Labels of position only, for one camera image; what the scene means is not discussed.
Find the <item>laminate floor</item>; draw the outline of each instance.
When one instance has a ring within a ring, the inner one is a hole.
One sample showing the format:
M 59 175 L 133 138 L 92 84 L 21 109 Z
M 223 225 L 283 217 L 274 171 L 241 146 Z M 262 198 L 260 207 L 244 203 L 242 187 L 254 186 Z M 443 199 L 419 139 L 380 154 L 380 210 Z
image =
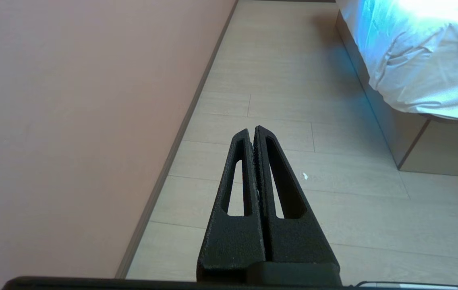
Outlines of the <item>laminate floor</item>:
M 129 279 L 195 280 L 230 140 L 262 125 L 281 142 L 345 285 L 458 284 L 458 177 L 397 171 L 337 13 L 334 3 L 240 0 Z M 242 211 L 231 200 L 229 213 Z

